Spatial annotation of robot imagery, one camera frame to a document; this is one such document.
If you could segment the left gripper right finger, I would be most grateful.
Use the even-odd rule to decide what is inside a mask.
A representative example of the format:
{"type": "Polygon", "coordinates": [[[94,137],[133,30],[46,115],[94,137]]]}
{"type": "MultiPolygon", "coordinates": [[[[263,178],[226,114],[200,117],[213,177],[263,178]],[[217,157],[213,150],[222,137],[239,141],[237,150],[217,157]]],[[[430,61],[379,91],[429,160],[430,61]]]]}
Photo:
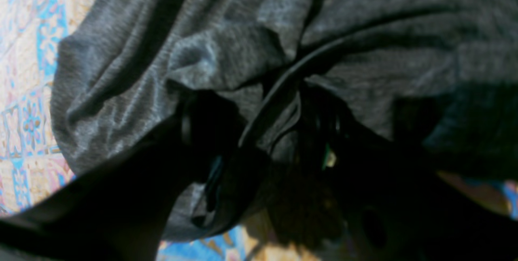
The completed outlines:
{"type": "Polygon", "coordinates": [[[514,261],[517,222],[441,180],[420,142],[435,98],[398,98],[396,140],[362,125],[329,91],[300,86],[301,165],[323,181],[363,261],[514,261]]]}

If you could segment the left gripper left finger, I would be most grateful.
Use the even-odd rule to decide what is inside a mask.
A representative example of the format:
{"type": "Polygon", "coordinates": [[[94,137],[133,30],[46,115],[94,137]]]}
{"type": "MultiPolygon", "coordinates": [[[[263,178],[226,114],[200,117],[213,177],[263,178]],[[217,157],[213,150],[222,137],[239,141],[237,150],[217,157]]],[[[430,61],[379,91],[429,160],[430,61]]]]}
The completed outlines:
{"type": "Polygon", "coordinates": [[[204,182],[205,206],[187,220],[198,237],[235,225],[222,174],[243,124],[237,105],[196,91],[135,146],[31,208],[1,218],[1,251],[62,261],[153,261],[175,201],[204,182]]]}

